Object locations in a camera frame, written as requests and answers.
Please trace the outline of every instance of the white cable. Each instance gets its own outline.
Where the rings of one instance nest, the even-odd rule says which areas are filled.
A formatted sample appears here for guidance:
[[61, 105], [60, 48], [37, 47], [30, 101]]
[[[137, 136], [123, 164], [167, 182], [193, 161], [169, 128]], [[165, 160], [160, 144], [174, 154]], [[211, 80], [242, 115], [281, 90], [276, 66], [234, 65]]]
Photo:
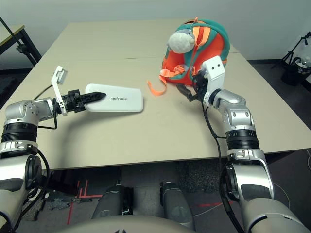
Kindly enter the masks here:
[[285, 194], [285, 196], [287, 197], [287, 200], [288, 200], [288, 208], [291, 209], [291, 202], [290, 202], [290, 198], [288, 197], [287, 193], [284, 191], [284, 189], [281, 188], [280, 185], [276, 184], [276, 183], [273, 183], [274, 185], [276, 185], [277, 187], [279, 187], [283, 193]]
[[210, 208], [210, 209], [208, 209], [208, 210], [205, 210], [204, 212], [199, 213], [199, 214], [197, 214], [197, 215], [194, 215], [193, 217], [198, 217], [198, 216], [200, 216], [200, 215], [206, 214], [207, 212], [209, 212], [209, 211], [211, 211], [211, 210], [213, 210], [213, 209], [215, 209], [215, 208], [217, 208], [218, 206], [221, 206], [221, 205], [222, 205], [222, 203], [220, 203], [220, 204], [218, 204], [218, 205], [215, 205], [213, 208]]
[[308, 163], [308, 168], [309, 168], [309, 170], [311, 171], [311, 166], [310, 166], [310, 158], [311, 158], [311, 154], [310, 154], [310, 152], [308, 151], [308, 149], [306, 149], [306, 152], [308, 153], [308, 161], [307, 161], [307, 163]]

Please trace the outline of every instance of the desk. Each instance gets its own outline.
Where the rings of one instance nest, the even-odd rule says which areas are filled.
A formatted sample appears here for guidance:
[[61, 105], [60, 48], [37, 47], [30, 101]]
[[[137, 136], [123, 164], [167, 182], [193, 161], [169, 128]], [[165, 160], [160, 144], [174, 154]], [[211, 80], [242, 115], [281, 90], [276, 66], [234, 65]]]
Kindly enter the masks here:
[[13, 38], [7, 29], [3, 26], [0, 27], [0, 55], [14, 45], [17, 40], [21, 40], [27, 47], [24, 53], [28, 59], [35, 65], [41, 59], [41, 54], [33, 44], [32, 40], [25, 31], [24, 25], [9, 26], [12, 33], [15, 35]]
[[[218, 156], [200, 103], [189, 103], [173, 84], [163, 96], [155, 97], [146, 84], [149, 79], [154, 88], [162, 88], [158, 74], [165, 44], [183, 21], [72, 23], [65, 28], [5, 107], [33, 99], [50, 85], [56, 66], [63, 66], [68, 76], [60, 86], [61, 93], [74, 89], [84, 93], [88, 83], [140, 88], [144, 110], [127, 114], [71, 112], [58, 117], [57, 130], [38, 129], [37, 142], [51, 169]], [[225, 88], [246, 98], [265, 152], [310, 147], [308, 127], [234, 47], [228, 56]], [[53, 90], [42, 97], [54, 97]], [[4, 122], [5, 107], [0, 111], [0, 123]], [[220, 114], [211, 109], [209, 116], [215, 132], [223, 135]], [[53, 122], [40, 125], [52, 126]], [[225, 156], [223, 139], [221, 150]]]

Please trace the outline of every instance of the orange backpack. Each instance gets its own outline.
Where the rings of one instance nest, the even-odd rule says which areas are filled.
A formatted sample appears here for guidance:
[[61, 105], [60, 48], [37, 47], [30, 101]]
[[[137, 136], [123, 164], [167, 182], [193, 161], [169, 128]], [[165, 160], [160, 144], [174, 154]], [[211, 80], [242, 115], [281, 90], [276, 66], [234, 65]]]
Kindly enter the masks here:
[[164, 83], [163, 91], [153, 90], [151, 83], [147, 84], [155, 96], [162, 95], [167, 88], [167, 81], [192, 85], [193, 75], [196, 75], [204, 61], [219, 55], [223, 64], [227, 63], [227, 56], [230, 50], [229, 37], [225, 29], [218, 23], [210, 20], [187, 21], [178, 30], [191, 30], [195, 36], [193, 49], [186, 53], [175, 53], [167, 48], [163, 59], [160, 80]]

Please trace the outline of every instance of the robotic arm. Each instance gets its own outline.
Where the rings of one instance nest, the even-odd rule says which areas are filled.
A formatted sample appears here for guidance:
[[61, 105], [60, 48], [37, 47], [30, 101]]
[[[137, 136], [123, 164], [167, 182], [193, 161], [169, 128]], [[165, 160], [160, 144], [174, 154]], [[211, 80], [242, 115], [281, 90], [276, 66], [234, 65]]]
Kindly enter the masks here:
[[[52, 77], [56, 98], [24, 100], [9, 105], [5, 110], [6, 121], [0, 143], [0, 229], [3, 227], [4, 231], [18, 225], [24, 201], [32, 190], [42, 186], [37, 129], [56, 129], [57, 114], [66, 116], [67, 112], [83, 111], [86, 103], [106, 96], [101, 92], [80, 95], [79, 90], [61, 95], [57, 84], [64, 82], [65, 75], [66, 71], [57, 67]], [[54, 128], [39, 126], [39, 122], [51, 118], [54, 118]]]
[[[53, 129], [56, 129], [57, 114], [66, 116], [70, 111], [83, 111], [84, 104], [105, 97], [100, 92], [80, 95], [79, 90], [61, 95], [57, 84], [64, 81], [65, 74], [58, 67], [52, 78], [56, 98], [24, 100], [9, 105], [5, 111], [0, 143], [0, 232], [18, 226], [20, 213], [23, 215], [25, 211], [21, 212], [24, 200], [41, 184], [41, 161], [37, 153], [45, 159], [38, 150], [36, 136], [38, 128], [47, 127], [39, 126], [39, 122], [54, 118]], [[285, 205], [274, 200], [273, 183], [264, 152], [259, 148], [252, 115], [244, 98], [222, 90], [224, 78], [225, 69], [217, 56], [205, 61], [194, 77], [195, 95], [182, 85], [177, 87], [189, 101], [202, 103], [207, 122], [205, 108], [213, 107], [221, 113], [228, 162], [221, 170], [219, 190], [228, 216], [240, 233], [310, 233]], [[228, 199], [239, 202], [244, 228], [236, 220]]]
[[[224, 66], [216, 56], [205, 61], [194, 77], [195, 95], [183, 85], [177, 88], [189, 101], [199, 100], [222, 116], [228, 162], [221, 171], [219, 190], [232, 223], [238, 232], [309, 232], [285, 205], [274, 199], [273, 183], [251, 112], [243, 97], [222, 89], [224, 79]], [[239, 202], [244, 230], [234, 217], [228, 198]]]

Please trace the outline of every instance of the white plush toy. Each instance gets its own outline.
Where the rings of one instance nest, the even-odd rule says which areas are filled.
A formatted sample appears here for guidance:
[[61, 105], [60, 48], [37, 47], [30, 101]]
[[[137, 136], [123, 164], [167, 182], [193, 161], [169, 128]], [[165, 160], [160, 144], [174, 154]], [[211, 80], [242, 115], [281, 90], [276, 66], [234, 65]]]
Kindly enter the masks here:
[[195, 36], [192, 31], [182, 29], [176, 31], [171, 37], [167, 45], [174, 53], [186, 53], [193, 49], [195, 44]]

